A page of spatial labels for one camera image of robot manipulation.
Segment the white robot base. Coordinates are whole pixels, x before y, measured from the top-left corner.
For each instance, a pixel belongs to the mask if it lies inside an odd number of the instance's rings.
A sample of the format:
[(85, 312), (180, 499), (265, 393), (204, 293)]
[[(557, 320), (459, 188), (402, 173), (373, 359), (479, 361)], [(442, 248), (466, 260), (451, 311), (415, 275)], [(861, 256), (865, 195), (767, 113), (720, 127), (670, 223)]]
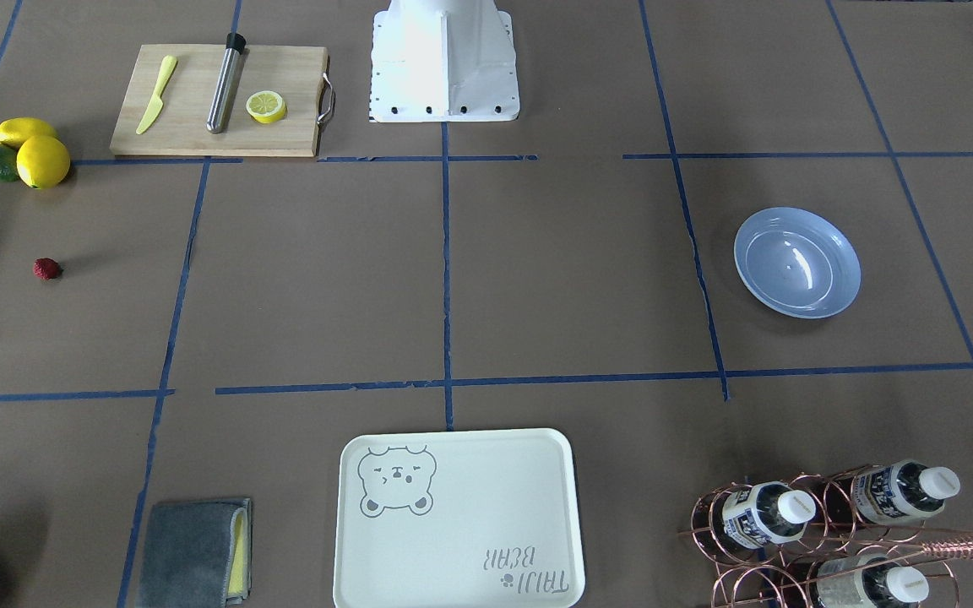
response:
[(494, 1), (391, 1), (373, 16), (368, 119), (514, 121), (514, 25)]

